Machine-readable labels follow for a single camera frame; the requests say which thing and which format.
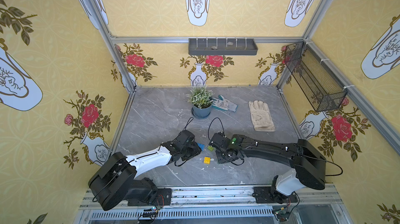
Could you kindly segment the yellow lego brick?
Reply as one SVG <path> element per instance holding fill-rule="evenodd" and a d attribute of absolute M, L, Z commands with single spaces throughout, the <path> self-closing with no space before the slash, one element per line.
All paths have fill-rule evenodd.
<path fill-rule="evenodd" d="M 210 164 L 211 158 L 210 157 L 204 157 L 204 164 Z"/>

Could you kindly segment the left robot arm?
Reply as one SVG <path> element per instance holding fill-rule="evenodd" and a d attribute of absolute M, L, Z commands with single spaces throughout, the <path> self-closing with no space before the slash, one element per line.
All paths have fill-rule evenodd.
<path fill-rule="evenodd" d="M 150 178 L 137 180 L 136 177 L 178 160 L 186 163 L 201 151 L 195 135 L 183 130 L 172 141 L 141 154 L 125 156 L 116 152 L 88 182 L 94 195 L 92 201 L 98 202 L 104 211 L 113 209 L 121 201 L 153 203 L 159 195 L 158 187 Z"/>

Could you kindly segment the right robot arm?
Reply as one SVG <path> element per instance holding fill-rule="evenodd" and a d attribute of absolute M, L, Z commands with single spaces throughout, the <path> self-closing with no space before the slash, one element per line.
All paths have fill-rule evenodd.
<path fill-rule="evenodd" d="M 288 197 L 293 192 L 310 188 L 324 190 L 326 184 L 327 160 L 307 140 L 299 139 L 296 143 L 275 143 L 261 141 L 235 134 L 231 139 L 222 132 L 215 133 L 209 145 L 216 150 L 218 163 L 244 161 L 245 158 L 260 158 L 277 162 L 291 169 L 273 179 L 273 196 Z"/>

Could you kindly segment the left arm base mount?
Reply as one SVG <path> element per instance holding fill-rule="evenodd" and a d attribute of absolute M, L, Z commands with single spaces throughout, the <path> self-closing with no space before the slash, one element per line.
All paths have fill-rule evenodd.
<path fill-rule="evenodd" d="M 161 188 L 151 191 L 150 193 L 136 194 L 128 200 L 128 206 L 169 206 L 172 199 L 171 188 Z"/>

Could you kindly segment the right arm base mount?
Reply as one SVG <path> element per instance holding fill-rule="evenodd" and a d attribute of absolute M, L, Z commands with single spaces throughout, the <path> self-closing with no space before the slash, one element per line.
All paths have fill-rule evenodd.
<path fill-rule="evenodd" d="M 272 190 L 271 187 L 254 187 L 252 197 L 257 204 L 277 203 L 290 205 L 299 202 L 298 197 L 294 193 L 286 196 L 278 191 Z"/>

